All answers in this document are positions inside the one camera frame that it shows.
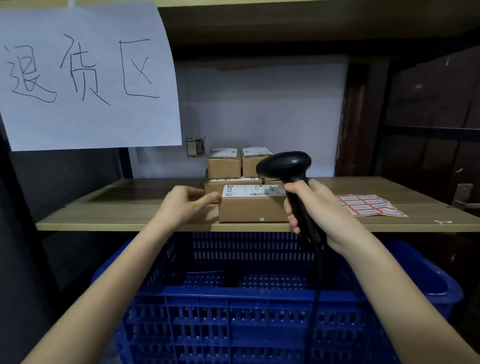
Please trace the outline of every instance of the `white wall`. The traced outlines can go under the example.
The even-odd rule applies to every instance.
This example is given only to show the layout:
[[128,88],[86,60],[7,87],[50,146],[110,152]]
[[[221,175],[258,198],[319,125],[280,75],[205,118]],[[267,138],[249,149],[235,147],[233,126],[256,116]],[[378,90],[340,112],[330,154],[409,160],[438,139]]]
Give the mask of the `white wall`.
[[[206,136],[206,149],[266,146],[302,150],[309,176],[333,176],[348,60],[221,71],[177,68],[182,138]],[[206,157],[186,146],[131,149],[138,178],[203,177]]]

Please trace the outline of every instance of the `black handheld scanner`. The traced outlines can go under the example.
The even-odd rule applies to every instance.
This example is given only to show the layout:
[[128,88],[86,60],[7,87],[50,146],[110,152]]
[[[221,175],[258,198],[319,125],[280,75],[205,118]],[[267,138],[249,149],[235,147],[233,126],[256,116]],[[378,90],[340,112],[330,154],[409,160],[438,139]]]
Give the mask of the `black handheld scanner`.
[[[283,152],[273,154],[257,164],[257,174],[265,178],[277,178],[283,183],[299,180],[308,184],[307,169],[312,164],[312,159],[304,152]],[[325,232],[320,229],[307,213],[305,205],[296,194],[287,192],[287,198],[292,206],[293,215],[298,220],[301,239],[300,247],[304,249],[320,248],[326,244]]]

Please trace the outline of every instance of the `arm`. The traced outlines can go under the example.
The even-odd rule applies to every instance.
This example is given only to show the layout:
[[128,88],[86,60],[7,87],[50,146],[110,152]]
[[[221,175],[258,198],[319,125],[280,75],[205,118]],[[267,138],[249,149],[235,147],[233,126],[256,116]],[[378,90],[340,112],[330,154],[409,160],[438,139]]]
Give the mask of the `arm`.
[[153,219],[22,363],[96,363],[169,236],[220,198],[218,193],[203,195],[204,191],[196,188],[174,187]]
[[[348,261],[403,364],[479,363],[473,349],[420,292],[395,258],[346,211],[332,192],[311,180],[288,183],[327,233],[328,244]],[[298,222],[286,200],[294,231]]]

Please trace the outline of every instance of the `person's left hand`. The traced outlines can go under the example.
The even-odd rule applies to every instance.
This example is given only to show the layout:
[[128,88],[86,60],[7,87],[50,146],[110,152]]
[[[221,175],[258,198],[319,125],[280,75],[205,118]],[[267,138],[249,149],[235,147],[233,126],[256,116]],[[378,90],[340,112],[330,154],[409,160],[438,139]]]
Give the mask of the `person's left hand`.
[[155,219],[160,219],[174,230],[189,221],[203,207],[219,202],[220,193],[205,194],[204,190],[188,186],[175,186],[165,196]]

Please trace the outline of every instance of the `black cord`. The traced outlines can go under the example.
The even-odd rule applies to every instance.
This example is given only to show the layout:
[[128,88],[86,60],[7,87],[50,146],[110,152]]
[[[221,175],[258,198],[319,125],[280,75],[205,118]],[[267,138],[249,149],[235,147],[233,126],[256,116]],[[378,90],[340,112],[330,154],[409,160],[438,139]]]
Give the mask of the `black cord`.
[[305,348],[303,350],[303,363],[309,364],[310,355],[308,349],[311,347],[313,339],[313,331],[315,330],[315,321],[317,317],[317,309],[320,303],[320,292],[322,290],[322,258],[324,255],[324,247],[322,244],[320,246],[315,245],[315,257],[317,259],[317,268],[318,268],[318,281],[317,288],[315,290],[315,297],[313,299],[312,310],[310,311],[310,317],[308,319],[307,333],[305,336]]

